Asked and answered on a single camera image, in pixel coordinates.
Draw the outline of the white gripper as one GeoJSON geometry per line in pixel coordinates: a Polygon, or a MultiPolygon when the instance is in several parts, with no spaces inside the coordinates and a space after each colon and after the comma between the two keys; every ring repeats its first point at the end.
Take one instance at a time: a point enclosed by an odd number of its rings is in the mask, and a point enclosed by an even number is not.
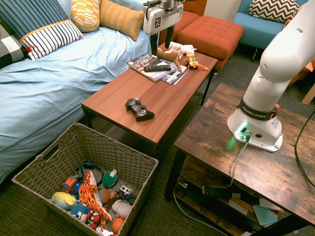
{"type": "Polygon", "coordinates": [[[143,30],[151,35],[152,55],[158,51],[158,36],[166,29],[165,48],[168,49],[173,38],[174,25],[180,22],[183,14],[183,0],[151,0],[143,3],[145,13],[143,30]]]}

